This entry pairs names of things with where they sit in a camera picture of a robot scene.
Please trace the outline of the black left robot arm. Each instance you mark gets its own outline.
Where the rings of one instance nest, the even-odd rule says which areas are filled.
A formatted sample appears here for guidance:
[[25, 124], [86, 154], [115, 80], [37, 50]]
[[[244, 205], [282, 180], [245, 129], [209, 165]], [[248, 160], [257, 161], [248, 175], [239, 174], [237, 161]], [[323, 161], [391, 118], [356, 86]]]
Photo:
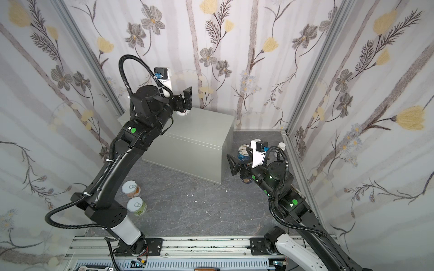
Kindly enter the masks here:
[[[124, 62], [133, 60], [141, 64], [154, 80], [133, 92], [124, 72]], [[102, 228], [119, 239], [119, 247], [132, 256], [141, 256], [149, 251], [144, 234], [128, 217], [128, 210], [115, 200], [135, 163], [142, 157], [153, 141], [163, 135], [165, 125], [172, 120], [174, 112], [192, 109], [192, 88], [175, 95], [160, 80], [158, 75], [139, 57], [126, 54], [118, 63], [119, 73], [130, 96], [130, 120], [121, 128], [109, 146], [108, 157], [95, 179], [82, 192], [75, 193], [71, 202], [49, 211], [45, 222], [60, 229]], [[53, 216], [71, 207], [78, 207], [91, 220], [90, 224], [66, 225], [53, 220]]]

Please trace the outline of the light blue can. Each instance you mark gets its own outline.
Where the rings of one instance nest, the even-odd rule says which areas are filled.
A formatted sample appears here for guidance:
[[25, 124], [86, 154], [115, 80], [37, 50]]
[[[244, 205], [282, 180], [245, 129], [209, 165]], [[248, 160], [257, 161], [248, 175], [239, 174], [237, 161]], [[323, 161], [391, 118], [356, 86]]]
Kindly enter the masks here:
[[187, 116], [190, 113], [190, 110], [184, 110], [184, 111], [175, 111], [176, 115], [179, 116]]

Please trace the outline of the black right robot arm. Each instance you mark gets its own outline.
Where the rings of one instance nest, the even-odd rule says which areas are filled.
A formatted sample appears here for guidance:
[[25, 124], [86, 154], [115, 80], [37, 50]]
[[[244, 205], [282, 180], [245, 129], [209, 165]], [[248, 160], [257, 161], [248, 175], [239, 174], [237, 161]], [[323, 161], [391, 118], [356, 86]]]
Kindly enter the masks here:
[[231, 174], [250, 179], [268, 197], [269, 211], [279, 226], [264, 236], [266, 250], [279, 253], [306, 271], [362, 271], [327, 233], [305, 197], [293, 186], [289, 159], [280, 147], [265, 152], [248, 148], [248, 160], [228, 154]]

